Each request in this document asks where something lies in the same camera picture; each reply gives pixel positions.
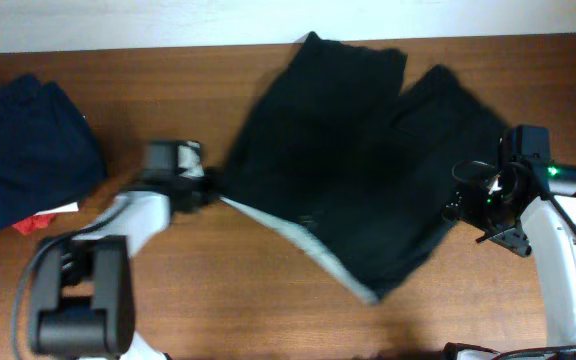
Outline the black shorts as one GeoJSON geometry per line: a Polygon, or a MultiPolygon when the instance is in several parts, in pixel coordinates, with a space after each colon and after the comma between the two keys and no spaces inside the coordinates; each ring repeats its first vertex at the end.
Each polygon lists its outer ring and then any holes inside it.
{"type": "Polygon", "coordinates": [[[436,65],[307,34],[258,100],[220,175],[223,200],[303,250],[367,304],[450,230],[462,161],[497,161],[505,122],[436,65]]]}

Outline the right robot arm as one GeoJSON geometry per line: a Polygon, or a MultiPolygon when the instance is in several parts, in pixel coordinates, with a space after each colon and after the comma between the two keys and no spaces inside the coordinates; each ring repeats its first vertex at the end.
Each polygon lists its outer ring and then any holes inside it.
{"type": "Polygon", "coordinates": [[[576,166],[513,156],[460,179],[446,210],[520,257],[535,260],[547,325],[544,347],[461,350],[461,359],[576,358],[576,166]]]}

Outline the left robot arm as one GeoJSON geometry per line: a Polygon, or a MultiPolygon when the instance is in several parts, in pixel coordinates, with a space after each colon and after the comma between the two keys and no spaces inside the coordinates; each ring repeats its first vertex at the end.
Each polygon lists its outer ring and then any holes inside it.
{"type": "Polygon", "coordinates": [[[136,330],[130,260],[177,213],[194,214],[214,198],[214,173],[191,140],[148,144],[144,165],[89,225],[40,242],[23,270],[11,312],[19,348],[22,298],[30,297],[26,337],[50,359],[165,359],[136,330]]]}

